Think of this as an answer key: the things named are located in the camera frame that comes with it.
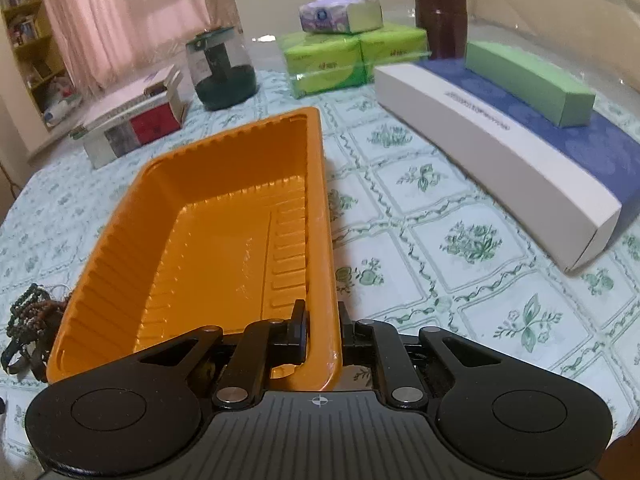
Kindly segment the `pink curtain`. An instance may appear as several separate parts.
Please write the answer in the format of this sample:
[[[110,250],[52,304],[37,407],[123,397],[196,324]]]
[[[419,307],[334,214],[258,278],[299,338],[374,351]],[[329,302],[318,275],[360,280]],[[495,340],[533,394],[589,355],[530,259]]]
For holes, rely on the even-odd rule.
[[[181,52],[204,30],[238,26],[235,0],[43,0],[72,81],[97,94]]]

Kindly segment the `yellow bookshelf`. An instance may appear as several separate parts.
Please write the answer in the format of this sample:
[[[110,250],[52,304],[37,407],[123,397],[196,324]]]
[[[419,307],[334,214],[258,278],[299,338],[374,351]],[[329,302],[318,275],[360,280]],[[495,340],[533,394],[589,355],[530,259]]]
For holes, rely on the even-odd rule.
[[[46,128],[51,130],[73,114],[81,103],[53,37],[44,0],[1,0],[18,70]]]

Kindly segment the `clear jar dark green base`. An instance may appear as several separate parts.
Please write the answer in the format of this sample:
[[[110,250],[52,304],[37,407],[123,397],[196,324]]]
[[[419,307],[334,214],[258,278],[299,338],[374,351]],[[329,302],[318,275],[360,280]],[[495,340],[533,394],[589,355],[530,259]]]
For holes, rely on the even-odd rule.
[[[225,110],[257,92],[257,78],[242,35],[233,26],[204,30],[186,43],[186,62],[204,108]]]

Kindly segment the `white red book box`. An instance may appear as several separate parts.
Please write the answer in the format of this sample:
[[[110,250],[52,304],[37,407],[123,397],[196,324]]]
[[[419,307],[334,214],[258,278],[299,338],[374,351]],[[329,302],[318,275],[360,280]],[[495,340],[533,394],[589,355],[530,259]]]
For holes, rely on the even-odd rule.
[[[175,91],[165,91],[107,119],[82,138],[93,169],[178,131],[186,103]]]

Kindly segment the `long light green box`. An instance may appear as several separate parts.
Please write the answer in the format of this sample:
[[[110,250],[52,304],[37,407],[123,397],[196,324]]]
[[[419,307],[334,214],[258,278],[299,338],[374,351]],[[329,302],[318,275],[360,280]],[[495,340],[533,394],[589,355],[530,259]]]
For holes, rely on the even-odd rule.
[[[469,41],[465,68],[503,88],[557,127],[590,122],[596,95],[565,70],[506,44]]]

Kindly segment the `green tissue pack right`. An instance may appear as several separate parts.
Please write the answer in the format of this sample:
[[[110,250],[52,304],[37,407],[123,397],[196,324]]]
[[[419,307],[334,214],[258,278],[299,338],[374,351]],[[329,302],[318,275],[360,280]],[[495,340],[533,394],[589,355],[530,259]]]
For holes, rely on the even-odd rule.
[[[423,28],[385,23],[372,32],[362,32],[359,41],[369,82],[374,81],[375,66],[413,62],[428,55],[426,30]]]

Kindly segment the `green tissue pack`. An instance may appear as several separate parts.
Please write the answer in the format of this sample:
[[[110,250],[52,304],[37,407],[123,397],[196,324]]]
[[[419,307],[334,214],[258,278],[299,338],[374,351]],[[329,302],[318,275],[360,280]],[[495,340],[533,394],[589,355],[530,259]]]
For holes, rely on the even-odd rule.
[[[372,32],[362,32],[359,41],[369,82],[374,81],[375,66],[413,62],[428,55],[426,30],[423,28],[385,23]]]
[[[277,44],[296,99],[367,82],[357,36],[292,32]]]

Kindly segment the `green tissue pack left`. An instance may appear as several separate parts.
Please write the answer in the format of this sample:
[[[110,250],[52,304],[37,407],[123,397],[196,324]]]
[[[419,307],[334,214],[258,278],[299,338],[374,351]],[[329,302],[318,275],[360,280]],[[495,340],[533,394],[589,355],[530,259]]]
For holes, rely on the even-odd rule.
[[[367,82],[357,36],[292,32],[277,44],[296,99]]]

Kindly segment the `long white blue box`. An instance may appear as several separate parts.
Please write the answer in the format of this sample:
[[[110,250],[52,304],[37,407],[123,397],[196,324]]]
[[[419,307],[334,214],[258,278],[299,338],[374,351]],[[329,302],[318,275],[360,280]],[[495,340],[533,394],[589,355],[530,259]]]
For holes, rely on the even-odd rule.
[[[557,127],[461,60],[378,66],[378,102],[506,208],[565,272],[639,218],[639,144],[599,113]]]

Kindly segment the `dark brown cylindrical canister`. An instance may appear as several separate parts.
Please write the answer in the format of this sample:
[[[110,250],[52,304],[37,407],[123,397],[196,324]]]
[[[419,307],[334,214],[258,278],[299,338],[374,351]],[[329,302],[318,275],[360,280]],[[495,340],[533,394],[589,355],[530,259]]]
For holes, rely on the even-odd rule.
[[[463,58],[468,41],[466,0],[414,0],[416,27],[426,30],[431,59]]]

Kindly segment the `purple white tissue pack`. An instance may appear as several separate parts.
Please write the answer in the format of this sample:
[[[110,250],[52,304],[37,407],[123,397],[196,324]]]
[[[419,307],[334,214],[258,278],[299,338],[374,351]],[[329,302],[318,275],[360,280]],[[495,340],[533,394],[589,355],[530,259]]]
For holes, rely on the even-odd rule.
[[[304,32],[355,35],[383,26],[380,0],[314,0],[298,9]]]

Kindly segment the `stack of books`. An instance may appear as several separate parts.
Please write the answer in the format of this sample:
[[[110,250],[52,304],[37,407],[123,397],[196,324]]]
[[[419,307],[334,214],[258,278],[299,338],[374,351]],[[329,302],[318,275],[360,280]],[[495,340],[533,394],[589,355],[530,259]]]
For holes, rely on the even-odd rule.
[[[131,107],[166,91],[176,90],[181,78],[182,71],[172,64],[112,91],[88,108],[82,121],[70,132],[70,137],[80,139],[87,132]]]

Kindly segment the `floral green white tablecloth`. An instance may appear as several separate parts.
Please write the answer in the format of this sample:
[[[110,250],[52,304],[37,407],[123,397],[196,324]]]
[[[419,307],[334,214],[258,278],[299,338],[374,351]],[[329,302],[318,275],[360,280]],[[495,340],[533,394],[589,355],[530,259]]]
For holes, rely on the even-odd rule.
[[[52,156],[1,225],[1,305],[31,284],[68,294],[108,218],[151,158],[298,107],[278,72],[249,101],[209,113],[102,169],[81,148]],[[387,114],[371,87],[320,94],[337,292],[354,315],[412,334],[434,323],[602,396],[613,448],[639,431],[639,229],[563,273],[433,145]]]

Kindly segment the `orange plastic tray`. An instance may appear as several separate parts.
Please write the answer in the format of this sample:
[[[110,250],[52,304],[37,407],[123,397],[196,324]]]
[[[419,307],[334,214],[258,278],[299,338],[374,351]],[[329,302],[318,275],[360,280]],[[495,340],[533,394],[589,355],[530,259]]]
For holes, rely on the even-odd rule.
[[[309,315],[280,389],[331,389],[342,368],[318,110],[302,107],[152,159],[108,220],[70,296],[49,382],[205,325]]]

